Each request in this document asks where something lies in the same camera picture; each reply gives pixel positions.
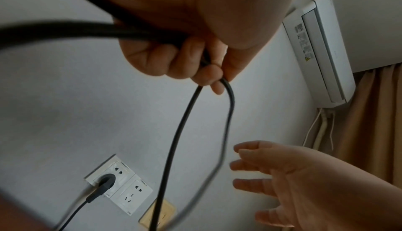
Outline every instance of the person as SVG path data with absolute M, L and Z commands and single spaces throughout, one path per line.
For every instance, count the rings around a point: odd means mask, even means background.
M 275 34 L 292 0 L 111 0 L 152 25 L 185 32 L 180 49 L 148 41 L 120 41 L 139 71 L 191 78 L 224 91 Z M 203 50 L 211 65 L 199 68 Z M 236 189 L 277 197 L 281 205 L 255 219 L 298 230 L 402 230 L 402 191 L 311 149 L 255 141 L 234 147 L 232 170 L 260 171 L 272 179 L 235 180 Z

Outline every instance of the beige wall socket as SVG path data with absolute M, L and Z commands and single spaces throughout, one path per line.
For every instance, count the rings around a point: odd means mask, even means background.
M 152 214 L 154 212 L 155 202 L 148 208 L 142 218 L 139 220 L 139 223 L 146 228 L 149 228 L 151 224 Z M 159 215 L 158 228 L 163 227 L 176 212 L 176 207 L 174 207 L 171 203 L 169 203 L 166 199 L 163 200 L 162 209 Z

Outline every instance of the hand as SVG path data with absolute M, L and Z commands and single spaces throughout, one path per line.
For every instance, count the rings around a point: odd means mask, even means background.
M 299 146 L 255 141 L 234 147 L 232 170 L 272 179 L 234 180 L 236 189 L 277 197 L 281 205 L 255 219 L 296 230 L 401 230 L 402 190 L 341 160 Z
M 239 74 L 274 35 L 291 0 L 111 0 L 156 27 L 190 35 L 180 50 L 147 41 L 120 41 L 128 61 L 153 76 L 192 78 L 221 94 L 218 80 Z M 212 65 L 199 69 L 206 48 Z

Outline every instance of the white wall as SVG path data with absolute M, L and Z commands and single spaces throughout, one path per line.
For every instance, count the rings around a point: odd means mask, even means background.
M 311 0 L 294 0 L 296 7 Z M 402 0 L 334 0 L 353 72 L 402 62 Z
M 50 18 L 110 22 L 82 0 L 0 0 L 0 24 Z M 315 108 L 281 28 L 232 84 L 229 147 L 265 139 L 301 144 Z M 117 154 L 153 189 L 128 216 L 100 198 L 69 230 L 135 231 L 156 197 L 175 129 L 196 86 L 133 69 L 115 40 L 55 41 L 0 54 L 0 190 L 55 224 L 87 187 L 84 176 Z M 205 89 L 178 146 L 166 197 L 181 210 L 217 161 L 229 101 Z M 235 159 L 232 151 L 227 163 Z M 253 213 L 275 204 L 235 191 L 227 165 L 177 230 L 262 230 Z

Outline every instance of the wall outlet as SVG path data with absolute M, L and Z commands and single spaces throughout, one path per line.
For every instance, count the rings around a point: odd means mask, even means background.
M 111 198 L 115 204 L 131 216 L 133 212 L 152 193 L 149 187 L 138 175 L 134 175 Z
M 139 220 L 139 223 L 143 225 L 145 228 L 149 228 L 151 225 L 152 215 L 154 213 L 155 202 L 152 206 L 146 211 L 143 217 Z M 171 203 L 169 203 L 166 199 L 163 200 L 162 208 L 160 209 L 158 228 L 163 227 L 167 222 L 169 222 L 173 215 L 176 212 L 176 207 L 174 207 Z
M 135 172 L 124 164 L 124 162 L 122 162 L 116 155 L 113 155 L 88 175 L 85 180 L 93 186 L 96 186 L 99 183 L 100 178 L 106 174 L 114 174 L 116 176 L 116 181 L 113 187 L 104 194 L 106 197 L 110 198 L 135 175 Z

